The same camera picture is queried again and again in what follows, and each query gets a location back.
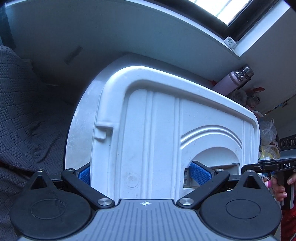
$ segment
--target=black handheld device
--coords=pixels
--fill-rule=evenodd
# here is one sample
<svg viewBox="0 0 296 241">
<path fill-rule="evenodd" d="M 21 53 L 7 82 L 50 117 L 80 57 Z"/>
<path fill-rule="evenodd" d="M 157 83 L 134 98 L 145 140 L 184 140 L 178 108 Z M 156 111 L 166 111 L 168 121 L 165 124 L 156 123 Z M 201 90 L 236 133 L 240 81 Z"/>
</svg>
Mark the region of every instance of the black handheld device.
<svg viewBox="0 0 296 241">
<path fill-rule="evenodd" d="M 248 164 L 242 167 L 242 174 L 246 170 L 254 170 L 256 173 L 274 172 L 278 180 L 278 184 L 285 187 L 287 197 L 281 202 L 282 210 L 289 210 L 294 207 L 294 185 L 288 185 L 287 180 L 296 170 L 296 158 L 272 160 L 259 162 L 256 164 Z"/>
</svg>

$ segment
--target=metal screw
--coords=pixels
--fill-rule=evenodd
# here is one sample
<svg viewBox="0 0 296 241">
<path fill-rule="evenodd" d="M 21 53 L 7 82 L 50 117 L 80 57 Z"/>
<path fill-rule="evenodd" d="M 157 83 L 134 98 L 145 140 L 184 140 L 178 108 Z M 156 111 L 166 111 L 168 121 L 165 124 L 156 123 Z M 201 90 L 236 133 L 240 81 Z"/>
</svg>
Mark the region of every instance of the metal screw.
<svg viewBox="0 0 296 241">
<path fill-rule="evenodd" d="M 189 206 L 194 203 L 193 199 L 188 197 L 181 198 L 179 202 L 184 206 Z"/>
<path fill-rule="evenodd" d="M 110 198 L 100 198 L 98 200 L 98 204 L 100 204 L 101 206 L 108 206 L 112 203 L 112 200 Z"/>
</svg>

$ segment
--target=pink water bottle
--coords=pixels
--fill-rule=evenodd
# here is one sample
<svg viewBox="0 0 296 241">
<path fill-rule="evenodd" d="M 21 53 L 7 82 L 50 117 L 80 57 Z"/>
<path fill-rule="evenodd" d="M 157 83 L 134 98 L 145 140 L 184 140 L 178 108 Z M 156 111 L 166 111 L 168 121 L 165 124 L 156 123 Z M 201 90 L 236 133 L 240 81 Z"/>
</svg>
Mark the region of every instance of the pink water bottle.
<svg viewBox="0 0 296 241">
<path fill-rule="evenodd" d="M 228 95 L 237 88 L 242 87 L 245 83 L 251 80 L 251 77 L 254 75 L 252 69 L 245 65 L 239 70 L 232 71 L 221 79 L 214 87 L 213 91 L 221 95 Z"/>
</svg>

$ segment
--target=red fabric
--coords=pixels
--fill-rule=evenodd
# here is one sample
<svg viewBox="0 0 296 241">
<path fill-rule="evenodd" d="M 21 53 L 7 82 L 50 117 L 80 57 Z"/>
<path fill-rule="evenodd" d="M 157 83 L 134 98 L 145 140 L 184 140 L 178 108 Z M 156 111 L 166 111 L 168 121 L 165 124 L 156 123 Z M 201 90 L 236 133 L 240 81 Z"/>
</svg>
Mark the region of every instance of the red fabric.
<svg viewBox="0 0 296 241">
<path fill-rule="evenodd" d="M 294 208 L 282 210 L 281 241 L 289 241 L 296 233 L 296 195 L 294 195 Z"/>
</svg>

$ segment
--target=black speaker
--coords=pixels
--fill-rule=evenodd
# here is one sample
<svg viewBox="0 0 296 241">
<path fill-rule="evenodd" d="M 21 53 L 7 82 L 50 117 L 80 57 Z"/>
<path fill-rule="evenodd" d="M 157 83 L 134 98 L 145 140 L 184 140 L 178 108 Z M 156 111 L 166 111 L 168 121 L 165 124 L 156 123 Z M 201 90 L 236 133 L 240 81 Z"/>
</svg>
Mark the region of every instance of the black speaker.
<svg viewBox="0 0 296 241">
<path fill-rule="evenodd" d="M 296 135 L 285 137 L 279 140 L 281 151 L 296 149 Z"/>
</svg>

